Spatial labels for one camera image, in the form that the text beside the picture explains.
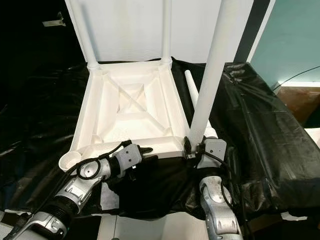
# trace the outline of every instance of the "white panel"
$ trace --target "white panel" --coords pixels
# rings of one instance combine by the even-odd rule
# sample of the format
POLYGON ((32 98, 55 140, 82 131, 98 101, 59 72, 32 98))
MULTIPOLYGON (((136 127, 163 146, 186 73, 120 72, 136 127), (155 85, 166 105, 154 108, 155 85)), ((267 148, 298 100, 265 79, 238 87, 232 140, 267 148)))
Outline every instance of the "white panel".
POLYGON ((320 148, 320 127, 318 128, 305 128, 304 129, 312 138, 312 140, 320 148))
POLYGON ((160 219, 145 221, 117 217, 116 224, 110 216, 102 216, 98 240, 207 240, 205 221, 177 212, 160 219))
MULTIPOLYGON (((65 0, 70 12, 69 0, 65 0)), ((224 0, 238 5, 227 61, 236 54, 252 0, 224 0)), ((98 61, 146 61, 161 57, 162 0, 79 0, 98 61)), ((220 1, 173 0, 171 55, 179 60, 204 63, 220 1)))

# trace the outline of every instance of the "metal bracket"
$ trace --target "metal bracket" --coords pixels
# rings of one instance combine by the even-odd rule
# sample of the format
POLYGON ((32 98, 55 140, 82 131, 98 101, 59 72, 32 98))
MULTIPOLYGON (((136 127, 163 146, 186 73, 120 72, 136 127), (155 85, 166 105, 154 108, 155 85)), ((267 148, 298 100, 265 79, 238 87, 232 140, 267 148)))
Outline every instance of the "metal bracket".
MULTIPOLYGON (((221 160, 225 158, 225 152, 227 148, 227 143, 222 139, 216 139, 216 138, 207 138, 204 140, 205 144, 205 151, 217 156, 221 160)), ((220 167, 221 163, 218 161, 210 158, 209 156, 203 154, 201 157, 201 161, 199 162, 197 168, 218 168, 220 167)))
POLYGON ((42 24, 44 27, 55 27, 55 26, 66 26, 64 22, 64 17, 62 16, 61 12, 58 12, 57 14, 58 20, 52 20, 52 21, 43 21, 42 24))
POLYGON ((35 215, 33 215, 29 221, 24 225, 23 228, 21 228, 20 231, 18 231, 12 240, 17 240, 18 237, 27 229, 29 229, 33 225, 39 225, 42 226, 43 228, 49 230, 53 234, 60 234, 63 237, 66 236, 67 234, 67 228, 65 225, 55 216, 39 211, 35 215))
POLYGON ((55 196, 63 196, 73 201, 78 206, 78 213, 89 200, 92 188, 101 181, 102 177, 90 180, 82 180, 79 177, 72 178, 55 196))
POLYGON ((187 159, 195 159, 196 158, 196 155, 193 153, 193 154, 187 154, 186 155, 186 158, 187 159))

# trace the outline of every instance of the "brown surface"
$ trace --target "brown surface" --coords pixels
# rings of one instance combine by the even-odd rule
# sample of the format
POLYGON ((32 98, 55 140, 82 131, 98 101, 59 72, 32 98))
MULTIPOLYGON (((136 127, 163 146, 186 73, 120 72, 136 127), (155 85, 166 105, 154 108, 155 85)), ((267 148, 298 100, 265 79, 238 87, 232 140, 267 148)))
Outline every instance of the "brown surface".
POLYGON ((280 214, 263 214, 249 222, 252 232, 265 229, 273 224, 282 222, 280 214))
POLYGON ((277 96, 303 124, 320 105, 320 87, 281 87, 277 96))

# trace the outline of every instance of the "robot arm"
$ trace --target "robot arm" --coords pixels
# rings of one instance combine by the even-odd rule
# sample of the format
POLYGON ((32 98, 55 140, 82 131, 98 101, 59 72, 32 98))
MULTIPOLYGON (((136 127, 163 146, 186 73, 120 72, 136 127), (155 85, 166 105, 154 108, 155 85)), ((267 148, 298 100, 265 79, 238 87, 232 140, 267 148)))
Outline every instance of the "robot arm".
MULTIPOLYGON (((32 239, 44 236, 47 239, 63 239, 67 234, 72 219, 80 213, 91 196, 92 189, 102 180, 112 177, 123 177, 126 171, 141 163, 144 153, 150 153, 152 148, 141 148, 132 142, 122 143, 124 146, 111 157, 106 153, 98 158, 90 158, 78 163, 76 176, 65 184, 40 211, 36 212, 21 229, 13 231, 5 240, 24 240, 28 234, 32 239)), ((226 143, 221 139, 207 138, 203 144, 202 152, 210 152, 219 161, 201 154, 197 168, 217 168, 223 162, 226 143)), ((186 150, 188 158, 195 157, 186 150)), ((243 240, 237 218, 230 208, 231 195, 223 187, 220 176, 206 176, 200 181, 201 206, 206 215, 206 226, 210 240, 243 240)))
POLYGON ((153 150, 132 144, 130 140, 122 145, 124 148, 112 156, 103 154, 80 163, 76 168, 77 175, 55 194, 53 200, 36 212, 20 229, 14 227, 4 239, 30 239, 30 235, 33 235, 33 239, 44 239, 41 236, 63 239, 72 219, 80 213, 90 198, 92 189, 99 182, 111 177, 123 177, 127 170, 141 163, 144 153, 153 150))

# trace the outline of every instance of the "white floor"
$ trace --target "white floor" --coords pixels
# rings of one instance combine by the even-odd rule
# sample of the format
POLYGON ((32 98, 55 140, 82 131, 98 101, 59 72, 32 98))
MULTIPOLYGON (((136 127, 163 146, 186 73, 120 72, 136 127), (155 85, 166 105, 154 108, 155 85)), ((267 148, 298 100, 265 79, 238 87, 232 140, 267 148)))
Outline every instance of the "white floor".
POLYGON ((304 130, 310 135, 310 137, 313 139, 313 141, 320 148, 320 127, 318 127, 318 128, 305 128, 304 130))
POLYGON ((101 218, 98 240, 208 240, 205 221, 177 212, 144 221, 127 217, 104 215, 101 218))

